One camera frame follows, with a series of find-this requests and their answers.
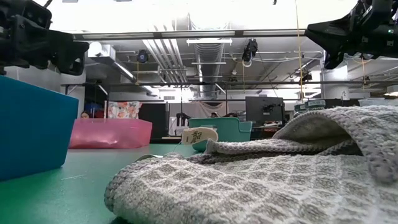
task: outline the person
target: person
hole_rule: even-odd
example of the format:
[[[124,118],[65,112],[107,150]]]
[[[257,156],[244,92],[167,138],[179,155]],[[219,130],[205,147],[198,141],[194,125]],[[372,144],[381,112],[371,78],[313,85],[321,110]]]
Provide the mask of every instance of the person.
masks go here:
[[[88,118],[90,118],[90,116],[89,116],[88,112],[83,111],[83,112],[81,113],[81,115],[80,115],[80,118],[81,118],[81,119],[88,119]]]

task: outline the table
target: table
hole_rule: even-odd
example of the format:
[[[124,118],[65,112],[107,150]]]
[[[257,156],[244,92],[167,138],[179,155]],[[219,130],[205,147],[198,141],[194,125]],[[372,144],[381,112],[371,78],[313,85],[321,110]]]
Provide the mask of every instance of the table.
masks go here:
[[[69,150],[56,170],[0,182],[1,224],[122,224],[104,205],[105,187],[123,167],[145,154],[164,155],[174,144],[141,149]],[[196,153],[179,145],[183,156]]]

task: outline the wire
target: wire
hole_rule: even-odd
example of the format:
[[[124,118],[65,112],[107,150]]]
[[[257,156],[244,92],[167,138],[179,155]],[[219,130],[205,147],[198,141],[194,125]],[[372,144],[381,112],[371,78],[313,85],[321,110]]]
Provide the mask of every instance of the wire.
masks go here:
[[[362,58],[362,62],[357,62],[355,59],[353,59],[352,58],[352,60],[355,62],[355,63],[359,63],[359,64],[362,64],[362,65],[364,65],[364,64],[366,64],[366,63],[369,63],[371,60],[366,60],[366,61],[364,61],[363,60],[363,58]]]
[[[366,83],[366,79],[365,79],[365,63],[363,61],[363,57],[361,58],[362,60],[362,72],[363,72],[363,80],[364,83],[362,84],[362,90],[365,90],[365,83]]]
[[[253,59],[250,60],[249,65],[245,65],[244,61],[242,61],[243,66],[245,66],[246,68],[249,68],[251,66],[251,62],[253,61]]]
[[[297,45],[298,45],[298,67],[300,68],[300,99],[302,103],[304,103],[304,95],[303,95],[303,70],[301,68],[301,41],[300,41],[300,29],[299,29],[299,10],[297,9],[297,0],[294,1],[296,7],[296,22],[297,22]]]
[[[137,81],[136,84],[139,84],[139,63],[137,63]]]
[[[182,140],[175,146],[175,148],[173,149],[173,152],[176,150],[176,148],[182,144]]]
[[[289,62],[289,61],[293,61],[293,60],[296,60],[297,58],[295,58],[295,59],[290,59],[290,60],[257,60],[257,59],[254,59],[254,61],[255,62],[265,62],[265,63],[282,63],[282,62]]]
[[[245,84],[244,84],[244,64],[243,64],[243,61],[242,61],[242,71],[243,71],[243,93],[246,93],[246,89],[245,89]]]
[[[45,4],[44,4],[44,8],[47,8],[50,4],[51,4],[52,0],[48,0]]]

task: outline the towel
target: towel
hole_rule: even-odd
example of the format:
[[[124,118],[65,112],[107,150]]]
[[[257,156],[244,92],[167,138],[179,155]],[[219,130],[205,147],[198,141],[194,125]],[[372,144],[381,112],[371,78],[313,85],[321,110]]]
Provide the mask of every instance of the towel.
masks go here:
[[[274,139],[137,161],[105,205],[131,223],[398,223],[397,112],[312,111]]]

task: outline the blue plastic bin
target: blue plastic bin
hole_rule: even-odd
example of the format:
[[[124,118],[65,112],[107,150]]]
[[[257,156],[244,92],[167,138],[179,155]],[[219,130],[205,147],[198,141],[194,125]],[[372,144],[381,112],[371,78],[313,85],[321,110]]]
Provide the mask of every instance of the blue plastic bin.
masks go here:
[[[78,100],[0,75],[0,180],[65,162]]]
[[[252,122],[239,122],[238,118],[192,118],[189,119],[189,127],[214,128],[220,142],[245,142],[250,141]],[[206,143],[207,141],[196,143],[193,149],[204,152]]]

